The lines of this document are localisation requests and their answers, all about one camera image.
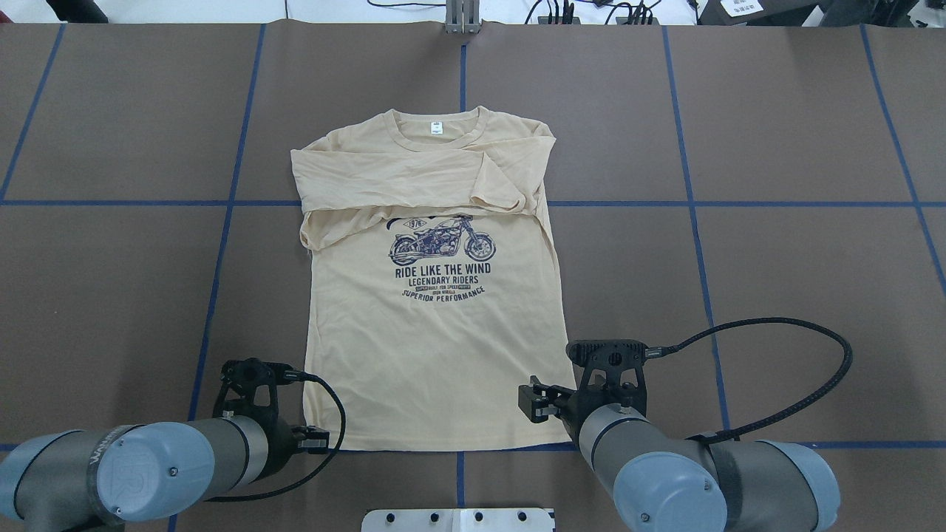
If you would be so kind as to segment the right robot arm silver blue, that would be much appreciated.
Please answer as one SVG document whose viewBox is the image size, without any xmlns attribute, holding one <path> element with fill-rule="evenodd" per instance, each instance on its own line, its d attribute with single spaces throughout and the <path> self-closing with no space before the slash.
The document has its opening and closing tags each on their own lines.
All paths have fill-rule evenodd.
<svg viewBox="0 0 946 532">
<path fill-rule="evenodd" d="M 675 439 L 619 402 L 572 440 L 632 531 L 827 531 L 839 516 L 837 476 L 800 444 Z"/>
</svg>

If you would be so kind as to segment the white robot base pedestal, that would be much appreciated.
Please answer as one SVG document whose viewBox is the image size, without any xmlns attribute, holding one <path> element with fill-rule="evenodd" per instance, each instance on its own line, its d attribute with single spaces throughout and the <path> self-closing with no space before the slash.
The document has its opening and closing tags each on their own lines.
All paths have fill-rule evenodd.
<svg viewBox="0 0 946 532">
<path fill-rule="evenodd" d="M 378 509 L 361 531 L 557 531 L 557 519 L 547 508 Z"/>
</svg>

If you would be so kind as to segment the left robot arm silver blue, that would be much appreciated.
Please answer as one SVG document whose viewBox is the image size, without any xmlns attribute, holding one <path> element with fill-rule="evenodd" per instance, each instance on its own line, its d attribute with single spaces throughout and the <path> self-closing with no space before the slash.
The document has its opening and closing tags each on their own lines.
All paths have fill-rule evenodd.
<svg viewBox="0 0 946 532">
<path fill-rule="evenodd" d="M 28 531 L 122 531 L 229 499 L 294 455 L 334 451 L 318 427 L 266 430 L 247 415 L 56 432 L 3 459 L 2 515 Z"/>
</svg>

